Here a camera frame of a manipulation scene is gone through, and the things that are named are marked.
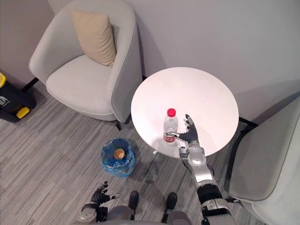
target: gray armchair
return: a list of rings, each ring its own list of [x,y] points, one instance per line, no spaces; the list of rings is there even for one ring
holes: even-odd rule
[[[82,51],[70,9],[109,16],[117,55],[112,67]],[[90,117],[125,122],[132,97],[142,82],[135,14],[121,0],[76,0],[52,20],[36,47],[30,71],[61,103]]]
[[[298,225],[299,191],[300,97],[241,140],[229,194],[266,224]]]

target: chair armrest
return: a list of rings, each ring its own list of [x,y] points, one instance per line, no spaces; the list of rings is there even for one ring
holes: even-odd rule
[[[116,59],[107,85],[108,101],[111,102],[112,111],[120,122],[125,122],[130,114],[133,95],[142,83],[142,70],[140,50],[135,19],[132,30],[120,30]]]
[[[46,84],[48,77],[70,60],[83,55],[68,9],[51,21],[29,62],[29,70]]]

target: yellow and black case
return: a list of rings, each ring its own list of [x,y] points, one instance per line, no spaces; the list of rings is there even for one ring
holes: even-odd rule
[[[10,84],[0,73],[0,118],[17,122],[37,105],[35,99]]]

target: beige pillow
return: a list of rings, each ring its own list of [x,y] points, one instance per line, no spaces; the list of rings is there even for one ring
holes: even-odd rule
[[[116,58],[108,15],[70,10],[73,27],[84,53],[92,60],[111,66]]]

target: trash can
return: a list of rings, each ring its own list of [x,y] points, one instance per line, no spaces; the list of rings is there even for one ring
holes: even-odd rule
[[[17,122],[37,105],[35,99],[10,84],[0,73],[0,118]]]
[[[101,152],[101,165],[106,172],[117,177],[127,177],[135,167],[135,155],[126,139],[113,138]]]

